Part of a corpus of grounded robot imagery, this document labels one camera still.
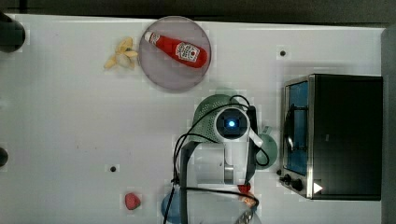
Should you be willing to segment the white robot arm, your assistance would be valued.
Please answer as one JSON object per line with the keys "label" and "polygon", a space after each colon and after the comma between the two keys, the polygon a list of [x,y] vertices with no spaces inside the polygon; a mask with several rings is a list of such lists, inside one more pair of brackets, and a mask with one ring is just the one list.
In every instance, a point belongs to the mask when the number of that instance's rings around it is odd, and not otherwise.
{"label": "white robot arm", "polygon": [[215,142],[190,141],[181,149],[180,220],[188,224],[188,193],[231,195],[226,186],[245,185],[255,174],[254,148],[262,139],[254,132],[245,110],[232,104],[216,108],[209,126]]}

